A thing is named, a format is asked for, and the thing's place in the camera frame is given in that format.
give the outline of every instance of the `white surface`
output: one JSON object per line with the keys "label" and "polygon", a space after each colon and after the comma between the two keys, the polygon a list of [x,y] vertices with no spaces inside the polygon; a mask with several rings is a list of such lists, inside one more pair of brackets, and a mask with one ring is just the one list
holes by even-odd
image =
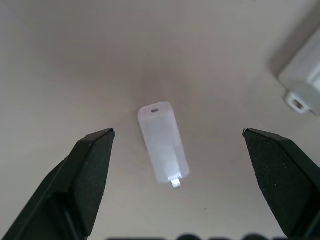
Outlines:
{"label": "white surface", "polygon": [[279,81],[289,90],[286,102],[290,107],[300,114],[311,109],[320,116],[320,28],[282,71]]}
{"label": "white surface", "polygon": [[190,170],[170,103],[158,102],[142,107],[138,120],[158,182],[170,183],[188,176]]}
{"label": "white surface", "polygon": [[[110,127],[90,240],[282,236],[242,131],[290,138],[320,164],[320,119],[290,109],[271,72],[319,24],[316,3],[0,1],[0,237],[76,142]],[[160,101],[174,108],[190,167],[179,189],[157,183],[137,120]]]}

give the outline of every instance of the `beige background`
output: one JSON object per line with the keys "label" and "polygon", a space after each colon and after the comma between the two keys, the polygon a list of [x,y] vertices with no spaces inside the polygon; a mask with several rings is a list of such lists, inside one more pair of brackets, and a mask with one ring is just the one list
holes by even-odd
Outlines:
{"label": "beige background", "polygon": [[[245,127],[294,140],[318,165],[320,120],[283,102],[279,72],[320,23],[317,0],[0,2],[0,237],[77,140],[115,128],[90,239],[283,233]],[[158,185],[138,109],[169,101],[191,174]]]}

